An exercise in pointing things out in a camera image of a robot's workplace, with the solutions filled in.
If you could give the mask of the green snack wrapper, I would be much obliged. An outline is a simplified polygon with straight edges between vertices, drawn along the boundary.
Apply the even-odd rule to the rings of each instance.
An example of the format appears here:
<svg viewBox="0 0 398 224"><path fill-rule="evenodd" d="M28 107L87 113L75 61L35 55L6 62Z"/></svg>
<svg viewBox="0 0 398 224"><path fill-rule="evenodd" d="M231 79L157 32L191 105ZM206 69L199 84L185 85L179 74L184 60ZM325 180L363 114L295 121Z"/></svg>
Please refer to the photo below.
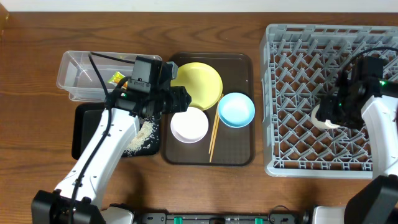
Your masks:
<svg viewBox="0 0 398 224"><path fill-rule="evenodd" d="M125 78L125 76L121 72L115 72L108 80L108 83L116 86L123 78Z"/></svg>

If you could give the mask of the white green cup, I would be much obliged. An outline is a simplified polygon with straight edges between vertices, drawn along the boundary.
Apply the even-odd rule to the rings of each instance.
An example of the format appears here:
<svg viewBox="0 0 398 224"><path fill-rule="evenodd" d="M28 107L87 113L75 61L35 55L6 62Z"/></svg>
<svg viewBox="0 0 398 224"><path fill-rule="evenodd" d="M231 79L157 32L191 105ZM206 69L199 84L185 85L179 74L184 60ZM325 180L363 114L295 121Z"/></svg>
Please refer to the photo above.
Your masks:
<svg viewBox="0 0 398 224"><path fill-rule="evenodd" d="M316 118L316 113L318 112L319 108L320 105L317 104L311 112L311 122L314 126L316 126L318 129L336 129L340 127L337 124L331 123L328 119L326 121L319 121Z"/></svg>

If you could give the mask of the pile of rice grains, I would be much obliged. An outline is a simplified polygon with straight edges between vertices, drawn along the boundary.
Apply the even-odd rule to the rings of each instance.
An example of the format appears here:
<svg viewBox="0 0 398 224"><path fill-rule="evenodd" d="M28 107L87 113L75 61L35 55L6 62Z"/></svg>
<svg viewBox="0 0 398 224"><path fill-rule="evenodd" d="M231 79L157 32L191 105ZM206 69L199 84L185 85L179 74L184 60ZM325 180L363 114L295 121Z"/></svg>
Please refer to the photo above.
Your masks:
<svg viewBox="0 0 398 224"><path fill-rule="evenodd" d="M127 148L123 152L123 157L138 156L140 153L154 147L159 140L157 127L158 125L155 121L145 121L137 135L127 145Z"/></svg>

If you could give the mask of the light blue bowl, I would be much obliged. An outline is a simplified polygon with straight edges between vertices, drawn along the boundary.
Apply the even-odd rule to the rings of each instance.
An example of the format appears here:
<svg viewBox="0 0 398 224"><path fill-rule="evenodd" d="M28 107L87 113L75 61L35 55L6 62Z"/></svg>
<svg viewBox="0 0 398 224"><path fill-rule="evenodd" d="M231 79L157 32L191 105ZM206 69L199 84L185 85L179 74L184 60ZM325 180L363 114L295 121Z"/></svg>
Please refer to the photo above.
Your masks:
<svg viewBox="0 0 398 224"><path fill-rule="evenodd" d="M220 120L230 128L247 126L256 113L252 99L238 92L228 93L222 97L217 109Z"/></svg>

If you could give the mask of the white rice bowl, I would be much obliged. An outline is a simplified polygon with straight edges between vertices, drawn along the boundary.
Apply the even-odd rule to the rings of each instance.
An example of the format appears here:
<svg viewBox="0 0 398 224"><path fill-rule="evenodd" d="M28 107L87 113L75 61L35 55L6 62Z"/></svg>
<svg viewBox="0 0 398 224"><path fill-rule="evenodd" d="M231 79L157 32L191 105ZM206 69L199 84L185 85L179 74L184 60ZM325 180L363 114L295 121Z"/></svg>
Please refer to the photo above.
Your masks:
<svg viewBox="0 0 398 224"><path fill-rule="evenodd" d="M194 107L186 112L175 113L170 121L170 130L180 142L191 144L202 140L209 128L206 114Z"/></svg>

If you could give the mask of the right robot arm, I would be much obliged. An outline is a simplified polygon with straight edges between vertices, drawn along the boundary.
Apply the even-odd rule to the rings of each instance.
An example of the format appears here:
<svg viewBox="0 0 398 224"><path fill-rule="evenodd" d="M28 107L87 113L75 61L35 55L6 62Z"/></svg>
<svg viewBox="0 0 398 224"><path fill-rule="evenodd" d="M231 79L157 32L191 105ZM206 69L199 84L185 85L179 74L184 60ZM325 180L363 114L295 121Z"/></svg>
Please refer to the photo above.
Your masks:
<svg viewBox="0 0 398 224"><path fill-rule="evenodd" d="M337 94L322 98L311 113L318 129L366 127L373 161L372 181L344 207L316 207L314 224L397 223L397 84L384 79L384 65L376 57L354 60Z"/></svg>

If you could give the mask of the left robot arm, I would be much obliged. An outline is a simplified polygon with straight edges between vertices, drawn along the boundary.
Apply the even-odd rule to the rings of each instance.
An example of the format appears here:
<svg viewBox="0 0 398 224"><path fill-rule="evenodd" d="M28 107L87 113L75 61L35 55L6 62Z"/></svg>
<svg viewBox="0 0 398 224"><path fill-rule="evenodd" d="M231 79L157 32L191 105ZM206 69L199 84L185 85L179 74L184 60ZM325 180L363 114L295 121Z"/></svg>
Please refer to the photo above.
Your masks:
<svg viewBox="0 0 398 224"><path fill-rule="evenodd" d="M133 223L124 205L101 209L108 182L140 120L185 112L192 100L184 86L171 86L178 66L146 57L131 62L130 77L112 92L105 90L105 109L79 160L53 192L40 190L31 204L33 223Z"/></svg>

